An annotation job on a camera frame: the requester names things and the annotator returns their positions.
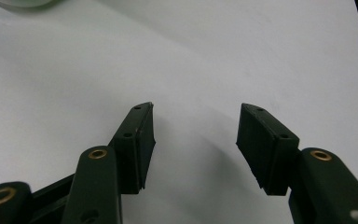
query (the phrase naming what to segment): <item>screw hole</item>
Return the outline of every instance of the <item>screw hole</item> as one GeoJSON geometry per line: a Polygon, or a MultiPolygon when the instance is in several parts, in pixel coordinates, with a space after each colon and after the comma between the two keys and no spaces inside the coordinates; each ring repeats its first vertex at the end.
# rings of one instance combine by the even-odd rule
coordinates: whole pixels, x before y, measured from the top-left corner
{"type": "Polygon", "coordinates": [[[91,151],[91,153],[89,154],[89,158],[97,160],[97,159],[100,159],[100,158],[106,156],[106,154],[107,154],[107,151],[105,149],[95,149],[95,150],[91,151]]]}
{"type": "Polygon", "coordinates": [[[80,221],[84,224],[94,223],[97,220],[98,216],[99,214],[97,210],[89,210],[81,215],[80,221]]]}
{"type": "Polygon", "coordinates": [[[310,155],[320,161],[331,161],[333,159],[329,154],[319,150],[313,150],[310,155]]]}
{"type": "Polygon", "coordinates": [[[0,204],[5,203],[16,195],[16,190],[12,187],[5,187],[0,189],[0,204]]]}

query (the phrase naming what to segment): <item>white table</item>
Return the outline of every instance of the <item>white table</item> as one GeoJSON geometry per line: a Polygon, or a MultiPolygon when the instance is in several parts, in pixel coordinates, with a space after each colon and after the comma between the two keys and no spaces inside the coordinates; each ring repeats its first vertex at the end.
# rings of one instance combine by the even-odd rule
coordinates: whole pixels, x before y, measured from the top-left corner
{"type": "Polygon", "coordinates": [[[109,142],[152,101],[157,144],[124,223],[291,223],[235,142],[241,103],[358,177],[358,15],[352,0],[62,0],[0,7],[0,183],[33,191],[109,142]]]}

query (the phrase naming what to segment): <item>white surface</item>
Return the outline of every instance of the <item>white surface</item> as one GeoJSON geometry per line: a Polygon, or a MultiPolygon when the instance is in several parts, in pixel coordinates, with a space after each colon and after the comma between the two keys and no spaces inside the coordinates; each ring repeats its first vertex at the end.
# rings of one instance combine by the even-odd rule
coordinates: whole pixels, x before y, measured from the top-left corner
{"type": "Polygon", "coordinates": [[[358,177],[352,0],[63,0],[0,8],[0,183],[37,190],[152,101],[157,144],[124,223],[291,223],[235,145],[241,103],[265,107],[358,177]]]}

